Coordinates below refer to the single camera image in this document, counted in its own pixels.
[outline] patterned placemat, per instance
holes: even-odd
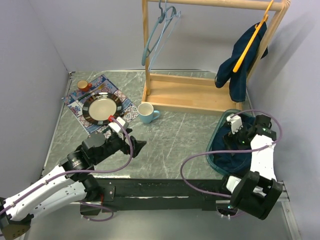
[[[138,108],[137,106],[129,99],[126,95],[124,95],[117,87],[114,85],[107,77],[104,75],[101,75],[97,77],[92,82],[92,87],[90,88],[90,91],[94,91],[95,94],[97,93],[112,93],[118,96],[118,98],[122,102],[122,114],[126,113],[125,116],[122,118],[125,119],[127,122],[131,122],[133,119],[135,119],[138,116]],[[68,94],[64,99],[64,104],[72,111],[73,115],[78,119],[78,121],[81,123],[83,128],[87,131],[88,134],[91,134],[93,132],[103,132],[107,126],[98,126],[93,125],[85,120],[83,114],[82,114],[82,108],[84,106],[85,101],[87,98],[81,99],[78,101],[77,99],[81,96],[85,95],[87,92],[82,92],[81,90],[77,89],[74,92],[71,92]],[[111,135],[110,131],[107,131],[104,134],[107,138]]]

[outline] black rimmed plate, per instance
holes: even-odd
[[[100,92],[89,97],[82,108],[85,120],[94,125],[109,124],[108,118],[113,115],[119,117],[122,112],[120,99],[108,92]]]

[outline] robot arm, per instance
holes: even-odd
[[[229,116],[227,121],[231,124],[231,137],[236,143],[249,142],[253,150],[269,146],[252,152],[250,170],[243,178],[231,175],[226,182],[226,188],[231,192],[231,205],[264,220],[282,193],[282,185],[277,182],[274,172],[275,144],[272,143],[276,133],[270,130],[271,119],[259,115],[249,130],[243,127],[238,115]]]
[[[122,118],[118,117],[117,121],[127,128],[128,123]],[[90,134],[46,176],[12,197],[0,198],[0,229],[6,240],[18,238],[30,229],[31,223],[69,203],[80,200],[92,201],[98,196],[101,190],[92,175],[86,172],[68,175],[64,173],[72,170],[94,170],[95,165],[119,150],[124,154],[130,154],[130,147],[122,129],[114,122],[110,123],[109,127],[113,133],[108,139],[103,133]],[[133,136],[127,141],[132,143],[133,157],[136,157],[147,143],[138,141]],[[56,175],[61,176],[48,181]],[[16,203],[26,193],[30,194]]]

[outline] blue plastic hanger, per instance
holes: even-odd
[[[153,63],[155,62],[156,58],[158,57],[159,53],[161,52],[161,50],[163,49],[163,47],[165,46],[167,40],[169,39],[171,33],[173,32],[174,28],[176,27],[177,25],[177,22],[178,20],[180,19],[181,17],[181,11],[179,11],[177,13],[177,10],[174,6],[169,6],[167,7],[167,0],[165,0],[165,10],[161,7],[161,1],[162,0],[159,0],[159,9],[161,10],[161,15],[160,17],[158,17],[158,20],[156,21],[153,29],[152,29],[152,32],[148,38],[148,41],[146,42],[146,45],[145,45],[145,48],[144,48],[144,51],[143,51],[143,55],[142,55],[142,65],[146,65],[146,60],[147,58],[150,56],[151,52],[155,49],[155,54],[154,56],[152,57],[151,61],[150,61],[150,65],[149,65],[149,68],[148,70],[150,71],[152,69],[152,65]],[[168,12],[171,11],[171,15],[170,17],[168,18]],[[169,35],[167,36],[165,42],[163,43],[163,45],[161,46],[160,50],[157,52],[157,48],[159,46],[159,43],[162,39],[162,37],[164,36],[164,33],[165,31],[167,30],[168,26],[170,25],[170,23],[172,22],[173,18],[174,17],[178,17],[177,21],[175,22],[173,28],[171,29]],[[153,47],[152,48],[149,48],[149,44],[150,44],[150,41],[158,27],[159,24],[161,24],[163,21],[165,20],[165,23],[164,23],[164,26],[163,26],[163,29],[162,29],[162,32],[161,32],[161,35],[159,36],[159,38],[157,39],[157,41],[154,43]]]

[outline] white mug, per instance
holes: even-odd
[[[160,112],[157,110],[154,110],[154,106],[152,106],[148,102],[141,103],[138,106],[138,114],[141,119],[141,122],[143,122],[144,124],[149,124],[153,120],[160,117]]]

